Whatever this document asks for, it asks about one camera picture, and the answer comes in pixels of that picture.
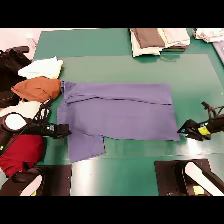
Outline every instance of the green tabletop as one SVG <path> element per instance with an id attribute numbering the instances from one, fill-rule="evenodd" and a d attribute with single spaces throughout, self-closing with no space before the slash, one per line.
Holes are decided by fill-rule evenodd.
<path id="1" fill-rule="evenodd" d="M 126 28 L 43 32 L 34 59 L 53 56 L 64 61 L 62 80 L 169 83 L 179 127 L 189 118 L 207 118 L 200 105 L 203 100 L 214 106 L 224 102 L 223 65 L 211 44 L 193 37 L 184 53 L 132 58 Z M 51 122 L 56 122 L 60 101 L 61 96 L 52 105 Z M 104 155 L 73 164 L 71 195 L 158 195 L 156 160 L 208 158 L 224 180 L 223 141 L 223 133 L 207 142 L 183 137 L 180 142 L 106 138 Z M 67 163 L 67 140 L 47 138 L 40 164 Z"/>

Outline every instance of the brown cloth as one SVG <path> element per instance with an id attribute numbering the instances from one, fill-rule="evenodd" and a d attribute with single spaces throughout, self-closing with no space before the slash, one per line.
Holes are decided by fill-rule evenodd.
<path id="1" fill-rule="evenodd" d="M 45 102 L 47 99 L 56 99 L 60 93 L 61 81 L 37 77 L 17 83 L 11 90 L 22 99 Z"/>
<path id="2" fill-rule="evenodd" d="M 131 28 L 141 48 L 165 47 L 157 28 Z"/>

